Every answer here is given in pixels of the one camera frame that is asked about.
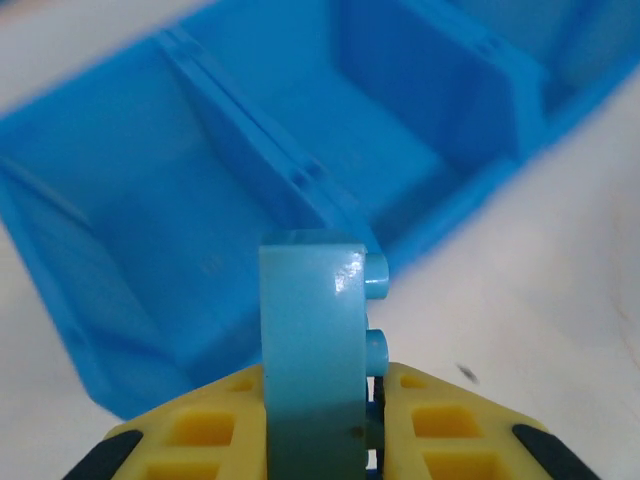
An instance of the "plastic storage bin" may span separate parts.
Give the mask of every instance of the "plastic storage bin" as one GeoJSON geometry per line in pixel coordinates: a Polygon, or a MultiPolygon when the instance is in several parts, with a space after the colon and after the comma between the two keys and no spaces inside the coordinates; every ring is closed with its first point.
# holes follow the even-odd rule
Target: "plastic storage bin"
{"type": "Polygon", "coordinates": [[[260,360],[257,248],[349,231],[398,272],[598,104],[636,0],[221,0],[0,123],[0,211],[125,418],[260,360]]]}

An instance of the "white surface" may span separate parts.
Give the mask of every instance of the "white surface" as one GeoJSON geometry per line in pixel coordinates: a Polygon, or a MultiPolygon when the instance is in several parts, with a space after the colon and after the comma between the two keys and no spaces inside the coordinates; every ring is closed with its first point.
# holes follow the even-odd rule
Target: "white surface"
{"type": "MultiPolygon", "coordinates": [[[[54,0],[0,13],[0,108],[196,3],[54,0]],[[7,44],[16,39],[22,48],[7,44]]],[[[603,479],[640,478],[637,77],[370,315],[394,360],[539,418],[603,479]]],[[[0,476],[61,478],[116,420],[84,394],[4,232],[0,332],[0,476]]]]}

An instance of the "plastic block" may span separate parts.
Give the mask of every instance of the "plastic block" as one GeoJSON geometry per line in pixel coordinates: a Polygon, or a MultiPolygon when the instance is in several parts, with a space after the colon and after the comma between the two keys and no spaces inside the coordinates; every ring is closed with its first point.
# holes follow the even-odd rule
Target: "plastic block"
{"type": "MultiPolygon", "coordinates": [[[[369,260],[331,230],[274,234],[260,248],[269,478],[364,477],[366,377],[389,363],[382,332],[367,331],[369,260]]],[[[372,261],[387,285],[384,258],[372,261]]]]}
{"type": "Polygon", "coordinates": [[[398,274],[639,56],[637,0],[220,0],[7,113],[0,214],[130,418],[260,361],[266,233],[398,274]]]}

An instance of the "dark speck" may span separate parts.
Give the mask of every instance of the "dark speck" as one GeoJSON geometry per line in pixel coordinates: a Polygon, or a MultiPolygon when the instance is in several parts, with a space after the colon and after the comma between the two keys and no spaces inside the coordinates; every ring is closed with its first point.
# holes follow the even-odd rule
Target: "dark speck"
{"type": "Polygon", "coordinates": [[[353,438],[362,438],[364,437],[364,428],[362,427],[353,427],[349,429],[349,434],[353,438]]]}
{"type": "Polygon", "coordinates": [[[460,365],[460,364],[458,364],[457,367],[465,377],[467,377],[469,380],[471,380],[475,384],[478,383],[478,377],[476,377],[476,374],[473,373],[469,369],[469,367],[465,367],[464,365],[460,365]]]}

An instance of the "light blue block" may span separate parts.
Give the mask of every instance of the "light blue block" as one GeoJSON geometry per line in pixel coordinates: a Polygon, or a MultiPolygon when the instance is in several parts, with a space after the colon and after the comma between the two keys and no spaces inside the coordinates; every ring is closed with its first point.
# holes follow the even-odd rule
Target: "light blue block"
{"type": "Polygon", "coordinates": [[[389,293],[389,264],[382,254],[370,254],[364,270],[365,292],[369,300],[385,298],[389,293]]]}
{"type": "MultiPolygon", "coordinates": [[[[270,480],[364,478],[366,376],[388,364],[384,335],[366,330],[367,257],[326,230],[276,234],[260,248],[270,480]]],[[[384,272],[383,257],[373,262],[384,272]]]]}

